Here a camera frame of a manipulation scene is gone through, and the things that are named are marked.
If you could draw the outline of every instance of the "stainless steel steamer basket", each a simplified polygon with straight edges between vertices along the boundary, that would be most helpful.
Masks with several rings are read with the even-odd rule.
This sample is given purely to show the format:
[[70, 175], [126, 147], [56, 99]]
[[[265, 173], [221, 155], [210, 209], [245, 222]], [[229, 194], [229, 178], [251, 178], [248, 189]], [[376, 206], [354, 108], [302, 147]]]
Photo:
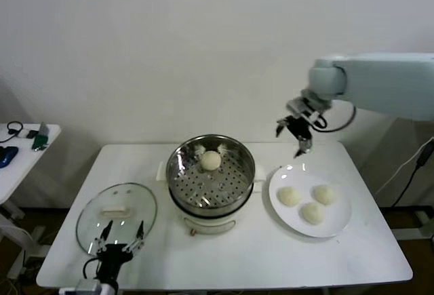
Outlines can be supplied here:
[[[217, 151], [220, 167], [205, 171], [201, 153]], [[241, 208], [253, 191], [255, 163], [252, 154], [235, 139], [208, 134], [181, 144], [170, 156], [166, 179], [175, 204], [199, 218], [220, 218]]]

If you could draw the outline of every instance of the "glass lid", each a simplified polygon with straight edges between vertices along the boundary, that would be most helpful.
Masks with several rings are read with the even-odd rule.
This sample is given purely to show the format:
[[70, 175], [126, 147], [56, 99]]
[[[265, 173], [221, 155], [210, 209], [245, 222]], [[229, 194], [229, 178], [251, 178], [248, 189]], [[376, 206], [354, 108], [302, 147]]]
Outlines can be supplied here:
[[84, 207], [77, 221], [75, 234], [80, 247], [95, 256], [95, 238], [113, 221], [106, 244], [129, 244], [136, 239], [143, 222], [146, 237], [154, 225], [157, 201], [150, 189], [137, 183], [111, 186]]

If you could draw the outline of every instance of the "steamed bun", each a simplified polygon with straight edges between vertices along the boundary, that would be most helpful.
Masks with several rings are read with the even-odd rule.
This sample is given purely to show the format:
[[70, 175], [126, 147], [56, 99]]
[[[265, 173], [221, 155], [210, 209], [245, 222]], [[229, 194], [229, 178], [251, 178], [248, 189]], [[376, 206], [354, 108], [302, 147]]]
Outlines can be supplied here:
[[206, 171], [214, 171], [220, 167], [222, 157], [216, 151], [206, 151], [200, 159], [201, 166]]
[[321, 205], [310, 202], [301, 208], [303, 218], [312, 225], [321, 224], [324, 221], [324, 210]]
[[277, 197], [282, 204], [287, 205], [288, 207], [294, 207], [295, 205], [298, 205], [301, 200], [300, 192], [298, 192], [298, 190], [292, 186], [279, 189]]
[[328, 185], [319, 185], [313, 189], [314, 198], [323, 205], [331, 205], [337, 198], [335, 189]]

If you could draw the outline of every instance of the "floor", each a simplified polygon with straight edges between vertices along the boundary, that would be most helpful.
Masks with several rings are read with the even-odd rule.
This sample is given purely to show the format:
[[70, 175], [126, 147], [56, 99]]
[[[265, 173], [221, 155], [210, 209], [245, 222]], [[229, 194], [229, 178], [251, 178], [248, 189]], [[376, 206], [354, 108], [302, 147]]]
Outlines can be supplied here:
[[[21, 227], [27, 231], [32, 231], [37, 224], [44, 224], [47, 228], [42, 238], [43, 244], [51, 244], [56, 236], [57, 230], [62, 225], [66, 216], [66, 210], [25, 210], [26, 217], [19, 222]], [[418, 220], [411, 211], [407, 210], [385, 210], [383, 212], [389, 226], [393, 228], [417, 227]], [[390, 285], [378, 285], [369, 289], [354, 288], [335, 288], [330, 290], [330, 294], [364, 294], [364, 295], [383, 295], [383, 294], [414, 294], [432, 295], [434, 294], [434, 249], [429, 240], [420, 241], [400, 241], [404, 254], [413, 268], [414, 278], [405, 283]], [[9, 281], [4, 278], [20, 252], [18, 246], [10, 240], [3, 238], [0, 242], [0, 295], [54, 295], [56, 290], [46, 290], [35, 285], [37, 270], [41, 265], [40, 260], [28, 262], [28, 269], [19, 281], [14, 281], [14, 289], [11, 289]], [[124, 294], [140, 294], [137, 292], [126, 292]], [[218, 295], [241, 295], [240, 292], [225, 292]], [[322, 290], [280, 290], [271, 292], [251, 292], [246, 291], [243, 295], [320, 295]]]

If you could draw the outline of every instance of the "table leg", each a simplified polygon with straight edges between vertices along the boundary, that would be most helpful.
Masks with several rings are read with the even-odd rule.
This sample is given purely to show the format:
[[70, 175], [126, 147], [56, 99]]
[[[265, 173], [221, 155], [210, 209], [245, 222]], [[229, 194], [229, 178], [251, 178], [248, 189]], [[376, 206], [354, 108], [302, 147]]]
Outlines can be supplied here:
[[0, 231], [8, 239], [11, 239], [26, 251], [31, 251], [35, 246], [35, 242], [30, 239], [27, 234], [20, 231], [13, 222], [2, 214], [0, 214]]
[[434, 235], [434, 218], [429, 219], [424, 212], [416, 212], [422, 226], [413, 229], [392, 229], [398, 241], [411, 239], [431, 239]]
[[1, 205], [11, 214], [12, 219], [23, 219], [25, 213], [11, 200], [7, 200]]
[[7, 277], [10, 279], [17, 279], [20, 275], [24, 252], [26, 254], [24, 264], [30, 257], [45, 258], [50, 249], [49, 245], [39, 245], [38, 240], [41, 238], [45, 227], [36, 226], [31, 233], [31, 238], [20, 229], [18, 229], [11, 221], [5, 216], [0, 214], [0, 232], [7, 238], [11, 239], [14, 243], [17, 243], [22, 251], [15, 259], [14, 264], [7, 273]]

